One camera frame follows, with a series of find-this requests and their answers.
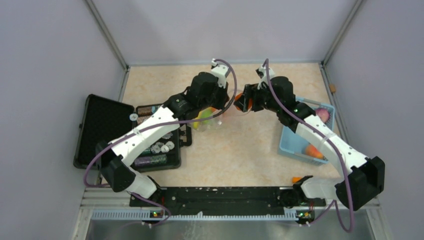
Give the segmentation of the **green apple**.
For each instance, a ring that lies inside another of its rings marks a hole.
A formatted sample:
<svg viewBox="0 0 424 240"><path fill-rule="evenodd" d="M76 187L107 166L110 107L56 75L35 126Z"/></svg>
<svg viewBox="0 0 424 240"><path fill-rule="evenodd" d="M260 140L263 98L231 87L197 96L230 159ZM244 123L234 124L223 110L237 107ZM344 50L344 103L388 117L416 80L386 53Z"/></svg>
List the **green apple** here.
<svg viewBox="0 0 424 240"><path fill-rule="evenodd" d="M203 110L200 114L200 119L203 119L203 121L202 121L203 125L209 123L209 120L204 120L204 119L212 117L213 115L214 115L214 113L212 113L211 108L207 108L207 109Z"/></svg>

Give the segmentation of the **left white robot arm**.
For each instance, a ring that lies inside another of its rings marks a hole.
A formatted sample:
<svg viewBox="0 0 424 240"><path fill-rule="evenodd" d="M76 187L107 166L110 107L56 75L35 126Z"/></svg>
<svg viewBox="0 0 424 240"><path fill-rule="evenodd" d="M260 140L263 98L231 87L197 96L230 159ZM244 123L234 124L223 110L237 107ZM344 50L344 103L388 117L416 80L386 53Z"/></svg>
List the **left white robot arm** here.
<svg viewBox="0 0 424 240"><path fill-rule="evenodd" d="M223 110L229 101L227 67L215 67L196 75L186 91L172 95L147 120L125 135L112 140L97 154L97 167L115 193L141 196L149 207L160 202L157 185L132 168L135 160L164 135L191 123L199 113L213 107Z"/></svg>

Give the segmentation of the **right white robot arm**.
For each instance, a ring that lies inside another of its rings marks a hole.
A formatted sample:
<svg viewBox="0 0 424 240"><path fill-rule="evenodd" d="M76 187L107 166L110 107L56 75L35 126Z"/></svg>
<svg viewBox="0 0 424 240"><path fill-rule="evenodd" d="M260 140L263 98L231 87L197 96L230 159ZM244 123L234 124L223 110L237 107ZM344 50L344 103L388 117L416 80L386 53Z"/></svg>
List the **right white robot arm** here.
<svg viewBox="0 0 424 240"><path fill-rule="evenodd" d="M281 124L312 144L341 175L340 178L303 177L293 185L293 200L297 205L307 206L313 199L331 199L357 211L384 191L382 159L370 158L343 141L313 108L299 101L287 77L274 77L271 85L272 89L265 82L246 84L235 97L234 105L242 112L276 113Z"/></svg>

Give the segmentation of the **yellow banana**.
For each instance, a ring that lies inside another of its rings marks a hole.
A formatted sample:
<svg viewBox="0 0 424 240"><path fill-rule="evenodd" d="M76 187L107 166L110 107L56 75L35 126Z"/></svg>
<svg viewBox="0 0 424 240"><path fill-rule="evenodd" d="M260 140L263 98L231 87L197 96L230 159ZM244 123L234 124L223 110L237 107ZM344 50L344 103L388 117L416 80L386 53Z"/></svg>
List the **yellow banana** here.
<svg viewBox="0 0 424 240"><path fill-rule="evenodd" d="M192 128L196 131L200 131L202 129L203 122L202 121L195 121L192 123Z"/></svg>

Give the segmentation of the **clear zip top bag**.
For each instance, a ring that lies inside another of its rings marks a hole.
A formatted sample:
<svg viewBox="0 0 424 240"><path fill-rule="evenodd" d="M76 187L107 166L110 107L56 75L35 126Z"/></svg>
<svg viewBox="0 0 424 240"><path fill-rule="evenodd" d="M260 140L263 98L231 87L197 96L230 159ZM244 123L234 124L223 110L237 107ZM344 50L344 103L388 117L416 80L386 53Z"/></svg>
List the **clear zip top bag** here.
<svg viewBox="0 0 424 240"><path fill-rule="evenodd" d="M230 90L228 90L227 93L228 93L229 97L232 97L232 95L234 93L234 88L231 88ZM243 91L237 90L236 93L237 93L236 95L238 95L240 93L243 93ZM201 112L202 111L200 111L200 113L198 114L198 116L195 119L200 119ZM250 112L247 112L247 113L241 112L241 111L237 110L234 105L231 105L231 107L226 112L224 112L222 115L220 115L218 117L215 117L213 119L209 119L208 123L203 124L201 130L197 130L197 131L198 132L204 132L204 131L207 131L207 130L216 130L216 129L222 128L222 126L224 124L227 125L230 122L230 119L247 115ZM192 128L192 124L193 124L193 122L188 123L188 126Z"/></svg>

